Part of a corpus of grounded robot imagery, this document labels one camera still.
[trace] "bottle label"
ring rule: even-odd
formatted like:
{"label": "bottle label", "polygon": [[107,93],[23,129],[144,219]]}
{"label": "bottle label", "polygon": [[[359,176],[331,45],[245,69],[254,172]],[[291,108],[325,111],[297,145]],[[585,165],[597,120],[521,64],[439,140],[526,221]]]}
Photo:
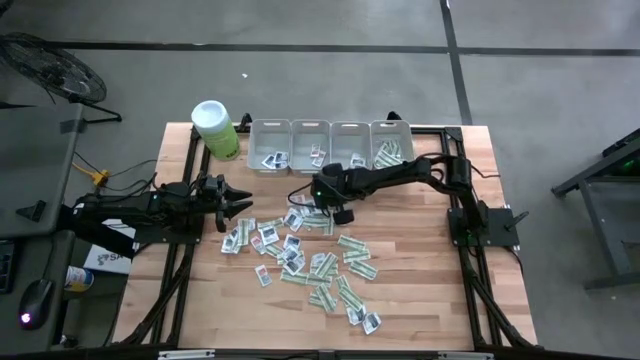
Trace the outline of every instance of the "bottle label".
{"label": "bottle label", "polygon": [[218,160],[232,160],[240,154],[240,140],[231,121],[215,134],[200,134],[213,155]]}

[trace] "concrete floor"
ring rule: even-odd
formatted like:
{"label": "concrete floor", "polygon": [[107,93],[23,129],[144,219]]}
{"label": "concrete floor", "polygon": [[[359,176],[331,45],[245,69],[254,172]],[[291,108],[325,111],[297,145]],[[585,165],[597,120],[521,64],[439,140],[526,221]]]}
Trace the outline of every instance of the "concrete floor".
{"label": "concrete floor", "polygon": [[[450,0],[460,46],[640,48],[634,0]],[[49,40],[446,46],[437,0],[19,0],[0,30]],[[105,80],[103,106],[122,124],[92,126],[78,151],[101,168],[154,158],[169,121],[204,99],[234,119],[372,120],[390,110],[416,124],[460,124],[447,55],[74,51]],[[640,287],[585,292],[608,274],[578,194],[549,189],[638,128],[638,57],[462,56],[473,123],[488,125],[519,225],[539,343],[640,357]],[[0,68],[0,100],[47,105],[36,85]],[[148,177],[152,166],[113,186]],[[72,173],[67,202],[89,190]],[[114,287],[122,279],[113,279]],[[102,343],[117,296],[86,302],[83,346]]]}

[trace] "white bottle cap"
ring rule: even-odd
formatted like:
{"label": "white bottle cap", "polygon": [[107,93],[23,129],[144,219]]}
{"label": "white bottle cap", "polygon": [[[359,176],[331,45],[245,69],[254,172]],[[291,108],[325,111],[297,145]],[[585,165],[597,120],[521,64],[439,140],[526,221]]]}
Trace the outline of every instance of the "white bottle cap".
{"label": "white bottle cap", "polygon": [[203,101],[191,112],[191,121],[200,133],[217,133],[230,121],[227,109],[215,100]]}

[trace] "yellow connector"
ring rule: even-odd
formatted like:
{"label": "yellow connector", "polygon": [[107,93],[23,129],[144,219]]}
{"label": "yellow connector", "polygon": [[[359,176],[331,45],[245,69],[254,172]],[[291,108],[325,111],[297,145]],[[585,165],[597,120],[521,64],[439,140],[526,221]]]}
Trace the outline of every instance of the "yellow connector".
{"label": "yellow connector", "polygon": [[104,186],[104,184],[107,183],[107,180],[109,179],[109,171],[107,170],[102,170],[101,172],[97,173],[91,173],[91,178],[93,179],[93,185],[95,186]]}

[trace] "storage container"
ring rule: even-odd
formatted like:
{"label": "storage container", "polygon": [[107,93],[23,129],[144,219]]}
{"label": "storage container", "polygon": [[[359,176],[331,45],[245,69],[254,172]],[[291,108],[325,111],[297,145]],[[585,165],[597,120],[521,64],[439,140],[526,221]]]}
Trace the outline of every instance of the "storage container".
{"label": "storage container", "polygon": [[351,165],[351,156],[360,154],[365,167],[371,169],[371,131],[362,122],[335,122],[331,124],[331,163],[341,163],[344,169]]}
{"label": "storage container", "polygon": [[381,120],[371,123],[371,156],[375,160],[380,147],[385,141],[397,141],[402,158],[411,161],[415,158],[411,125],[404,120]]}
{"label": "storage container", "polygon": [[289,166],[296,176],[309,176],[321,168],[311,165],[311,146],[319,144],[325,151],[324,163],[331,161],[331,124],[326,120],[294,120],[291,123],[291,154]]}
{"label": "storage container", "polygon": [[249,133],[247,165],[260,176],[286,176],[289,167],[269,169],[262,161],[278,151],[291,154],[291,124],[288,120],[253,120]]}

